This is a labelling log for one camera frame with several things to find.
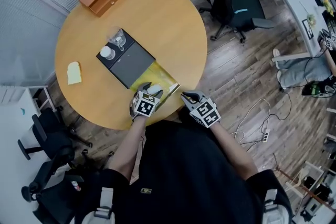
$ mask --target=table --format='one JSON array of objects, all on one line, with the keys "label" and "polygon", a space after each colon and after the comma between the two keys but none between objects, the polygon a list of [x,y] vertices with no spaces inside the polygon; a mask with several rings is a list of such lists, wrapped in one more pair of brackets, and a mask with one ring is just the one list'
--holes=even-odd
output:
[{"label": "table", "polygon": [[[298,24],[307,52],[301,54],[283,55],[275,57],[272,58],[272,61],[276,62],[276,61],[317,56],[320,53],[320,46],[317,41],[319,31],[323,28],[328,30],[327,24],[322,16],[324,8],[318,7],[315,0],[284,0],[284,1],[291,10],[294,19]],[[316,24],[314,26],[311,26],[314,35],[312,39],[309,39],[305,27],[303,26],[302,23],[303,20],[307,19],[307,12],[309,14],[314,14],[316,19]]]},{"label": "table", "polygon": [[[195,89],[205,66],[207,38],[197,9],[190,0],[118,0],[100,18],[79,4],[65,20],[55,53],[63,95],[88,121],[127,129],[134,92],[96,58],[111,26],[124,28],[181,84],[148,124],[166,118],[183,104],[181,92]],[[82,83],[69,86],[67,67],[73,61],[80,63]]]}]

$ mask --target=electrical socket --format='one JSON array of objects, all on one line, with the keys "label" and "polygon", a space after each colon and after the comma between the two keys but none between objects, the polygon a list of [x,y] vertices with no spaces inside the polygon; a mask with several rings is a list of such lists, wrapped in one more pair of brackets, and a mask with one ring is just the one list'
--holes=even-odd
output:
[{"label": "electrical socket", "polygon": [[270,131],[271,131],[270,129],[266,129],[265,130],[265,135],[264,135],[264,138],[263,138],[263,143],[267,142]]}]

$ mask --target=white desk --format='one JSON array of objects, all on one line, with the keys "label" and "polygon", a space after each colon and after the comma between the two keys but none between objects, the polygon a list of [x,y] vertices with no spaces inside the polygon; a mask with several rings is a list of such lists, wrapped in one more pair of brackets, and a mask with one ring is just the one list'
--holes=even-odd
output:
[{"label": "white desk", "polygon": [[[297,58],[317,56],[321,50],[319,43],[317,41],[319,31],[323,28],[328,30],[326,22],[324,21],[324,18],[322,16],[323,8],[318,7],[315,0],[284,0],[284,1],[291,10],[298,24],[298,27],[303,37],[303,41],[306,45],[307,52],[301,54],[283,55],[275,57],[272,58],[272,61],[276,62],[276,61],[285,61]],[[307,19],[308,15],[305,9],[308,11],[309,14],[314,14],[316,19],[316,24],[314,26],[311,26],[314,35],[312,39],[309,39],[306,29],[302,23],[303,20]]]}]

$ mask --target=forearm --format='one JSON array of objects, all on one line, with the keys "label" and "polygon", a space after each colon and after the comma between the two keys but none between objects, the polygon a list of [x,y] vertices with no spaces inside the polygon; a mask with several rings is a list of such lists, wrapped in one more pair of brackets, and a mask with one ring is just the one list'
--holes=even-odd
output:
[{"label": "forearm", "polygon": [[258,169],[251,156],[219,122],[213,124],[210,129],[217,138],[233,168],[244,180],[258,173]]},{"label": "forearm", "polygon": [[326,49],[326,52],[324,54],[326,56],[325,58],[327,59],[328,66],[330,68],[332,75],[336,77],[336,64],[334,60],[332,59],[329,50],[327,48],[325,49]]},{"label": "forearm", "polygon": [[118,147],[109,166],[110,169],[116,170],[125,176],[128,181],[131,180],[137,158],[139,140],[144,134],[146,120],[147,118],[144,116],[138,116],[134,119],[134,123]]}]

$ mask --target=shirt logo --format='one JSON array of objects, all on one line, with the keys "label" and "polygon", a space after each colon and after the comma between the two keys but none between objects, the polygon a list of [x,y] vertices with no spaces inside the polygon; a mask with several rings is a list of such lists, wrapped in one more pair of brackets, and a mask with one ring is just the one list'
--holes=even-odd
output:
[{"label": "shirt logo", "polygon": [[152,189],[151,188],[142,188],[141,193],[145,193],[145,194],[150,194],[152,193]]}]

